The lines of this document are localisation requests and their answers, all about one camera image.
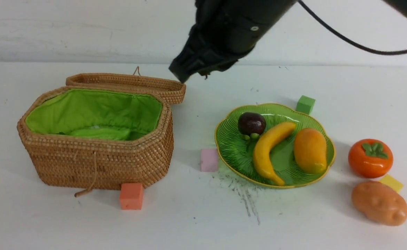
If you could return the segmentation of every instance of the basket lid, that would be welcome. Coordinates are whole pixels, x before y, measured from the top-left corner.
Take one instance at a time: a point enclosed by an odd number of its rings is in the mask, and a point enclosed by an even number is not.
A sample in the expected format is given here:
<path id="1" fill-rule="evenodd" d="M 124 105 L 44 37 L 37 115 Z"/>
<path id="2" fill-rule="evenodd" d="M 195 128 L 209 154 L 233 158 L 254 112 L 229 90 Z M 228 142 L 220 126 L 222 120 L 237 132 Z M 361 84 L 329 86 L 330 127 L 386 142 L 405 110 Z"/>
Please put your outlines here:
<path id="1" fill-rule="evenodd" d="M 186 85 L 174 80 L 141 76 L 139 67 L 132 75 L 113 73 L 81 73 L 66 78 L 66 86 L 98 87 L 106 85 L 110 89 L 129 89 L 136 92 L 154 94 L 168 104 L 183 102 Z"/>

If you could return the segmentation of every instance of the white wall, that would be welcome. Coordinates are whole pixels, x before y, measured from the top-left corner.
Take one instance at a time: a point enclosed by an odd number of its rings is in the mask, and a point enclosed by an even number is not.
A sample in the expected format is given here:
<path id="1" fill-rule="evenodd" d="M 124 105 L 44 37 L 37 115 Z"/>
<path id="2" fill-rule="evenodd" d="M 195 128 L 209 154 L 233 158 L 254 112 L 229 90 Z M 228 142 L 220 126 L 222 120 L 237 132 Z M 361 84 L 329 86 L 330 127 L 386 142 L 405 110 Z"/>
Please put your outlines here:
<path id="1" fill-rule="evenodd" d="M 381 0 L 305 0 L 328 24 L 374 49 L 407 48 L 407 19 Z M 194 24 L 194 0 L 0 0 L 0 61 L 169 63 Z M 243 64 L 395 65 L 295 5 Z"/>

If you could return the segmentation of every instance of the white table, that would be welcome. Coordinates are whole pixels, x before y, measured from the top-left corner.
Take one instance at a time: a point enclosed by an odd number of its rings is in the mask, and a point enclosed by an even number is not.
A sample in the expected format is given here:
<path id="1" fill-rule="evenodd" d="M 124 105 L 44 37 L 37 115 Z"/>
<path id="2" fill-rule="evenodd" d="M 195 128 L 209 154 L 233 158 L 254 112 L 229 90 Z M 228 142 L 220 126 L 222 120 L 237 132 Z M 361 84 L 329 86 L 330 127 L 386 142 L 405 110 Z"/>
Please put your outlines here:
<path id="1" fill-rule="evenodd" d="M 400 227 L 367 222 L 351 206 L 362 181 L 347 165 L 363 138 L 394 152 L 390 174 L 407 201 L 407 68 L 235 66 L 207 80 L 193 76 L 173 107 L 170 171 L 145 190 L 141 211 L 121 211 L 119 192 L 51 187 L 38 178 L 16 123 L 42 93 L 86 72 L 131 74 L 136 65 L 0 63 L 0 250 L 407 250 Z M 168 65 L 140 65 L 142 75 L 174 79 Z M 266 190 L 225 173 L 201 173 L 200 149 L 214 148 L 214 129 L 233 108 L 316 99 L 313 117 L 337 147 L 337 160 L 314 185 Z M 244 201 L 242 196 L 251 195 Z"/>

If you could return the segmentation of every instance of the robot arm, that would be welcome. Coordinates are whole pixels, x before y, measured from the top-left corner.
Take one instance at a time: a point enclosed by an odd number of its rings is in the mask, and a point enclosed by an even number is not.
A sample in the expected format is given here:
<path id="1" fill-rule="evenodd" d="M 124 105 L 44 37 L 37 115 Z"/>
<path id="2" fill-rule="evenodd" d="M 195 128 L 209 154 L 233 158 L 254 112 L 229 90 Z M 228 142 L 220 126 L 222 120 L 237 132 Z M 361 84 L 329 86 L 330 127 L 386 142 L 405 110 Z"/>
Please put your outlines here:
<path id="1" fill-rule="evenodd" d="M 298 1 L 323 24 L 301 0 L 196 0 L 196 23 L 182 52 L 171 63 L 170 71 L 184 83 L 195 73 L 207 76 L 212 71 L 229 69 L 248 55 L 257 41 Z M 407 17 L 407 0 L 384 1 Z M 355 47 L 378 53 L 327 28 Z M 407 50 L 379 54 L 403 53 Z"/>

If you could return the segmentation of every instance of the potato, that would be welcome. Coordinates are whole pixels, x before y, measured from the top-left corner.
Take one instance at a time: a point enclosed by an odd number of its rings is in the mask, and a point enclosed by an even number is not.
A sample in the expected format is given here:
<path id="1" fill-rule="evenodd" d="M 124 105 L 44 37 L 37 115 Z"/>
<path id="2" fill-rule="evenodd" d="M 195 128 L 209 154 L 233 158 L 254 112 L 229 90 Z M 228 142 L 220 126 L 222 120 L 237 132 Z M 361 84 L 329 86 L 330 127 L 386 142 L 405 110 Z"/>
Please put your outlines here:
<path id="1" fill-rule="evenodd" d="M 396 191 L 380 182 L 363 182 L 351 192 L 353 206 L 376 223 L 400 226 L 407 220 L 407 203 Z"/>

